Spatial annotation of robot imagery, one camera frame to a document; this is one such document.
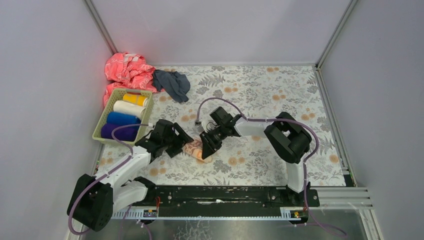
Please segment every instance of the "rolled towel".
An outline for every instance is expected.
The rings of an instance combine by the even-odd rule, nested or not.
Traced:
[[[149,103],[149,99],[146,96],[129,94],[129,93],[125,93],[125,95],[122,97],[122,100],[128,103],[142,106],[142,107],[146,107],[147,104]]]
[[[113,111],[113,112],[110,112],[107,115],[106,122],[108,124],[115,124],[115,125],[118,125],[118,126],[124,126],[124,125],[128,125],[128,124],[140,124],[142,121],[140,121],[140,119],[136,116]],[[139,129],[138,126],[133,126],[132,128],[133,129]]]
[[[116,101],[113,105],[114,112],[136,116],[139,119],[142,119],[145,109],[144,106],[135,105],[122,100]]]
[[[101,137],[104,139],[113,139],[112,131],[119,127],[118,125],[106,123],[101,128]],[[115,137],[121,141],[132,142],[136,139],[137,130],[131,127],[124,127],[115,131]]]

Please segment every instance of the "floral mat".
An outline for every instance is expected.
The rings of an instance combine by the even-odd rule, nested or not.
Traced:
[[[290,113],[310,126],[320,140],[319,150],[307,162],[312,186],[345,186],[339,157],[330,131],[317,81],[311,66],[176,66],[158,67],[186,74],[191,83],[188,102],[177,103],[166,92],[153,95],[150,122],[177,122],[192,138],[199,138],[194,121],[199,104],[209,97],[230,100],[252,118],[273,118]],[[219,101],[206,102],[200,119],[222,106],[233,116],[237,111]],[[102,171],[122,158],[128,149],[106,144],[99,160]],[[266,138],[228,137],[222,148],[205,163],[187,153],[170,158],[165,152],[133,177],[143,176],[158,185],[283,186],[287,184],[286,163]]]

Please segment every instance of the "green basket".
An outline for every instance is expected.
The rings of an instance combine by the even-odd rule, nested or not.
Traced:
[[[152,114],[153,109],[153,97],[151,91],[145,91],[145,90],[137,90],[137,89],[127,89],[127,88],[115,88],[112,92],[112,95],[110,95],[109,101],[107,102],[106,107],[103,110],[103,113],[101,114],[100,120],[97,123],[97,126],[95,127],[95,130],[93,132],[92,138],[94,140],[97,140],[103,144],[119,144],[114,139],[108,139],[108,138],[102,138],[101,130],[103,125],[106,124],[106,120],[108,119],[108,114],[114,111],[114,104],[118,100],[122,100],[125,94],[135,94],[135,95],[141,95],[148,98],[147,107],[144,110],[143,119],[141,120],[142,124],[148,124],[150,115]],[[136,144],[138,140],[140,140],[146,132],[146,126],[140,126],[138,128],[137,136],[135,137],[134,141],[124,141],[124,143],[127,143],[131,146]]]

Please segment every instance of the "gray wall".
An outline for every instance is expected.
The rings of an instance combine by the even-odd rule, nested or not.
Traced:
[[[422,239],[424,1],[362,0],[323,67],[387,240]]]
[[[151,64],[315,63],[349,0],[94,0],[119,51]]]
[[[111,55],[82,0],[0,1],[0,239],[59,240]]]

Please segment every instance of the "pink fabric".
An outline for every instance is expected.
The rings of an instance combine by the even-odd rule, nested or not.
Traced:
[[[107,80],[115,81],[106,87],[103,96],[104,106],[116,88],[141,89],[157,93],[156,87],[152,86],[154,71],[155,68],[147,65],[145,58],[139,54],[115,53],[104,66]]]

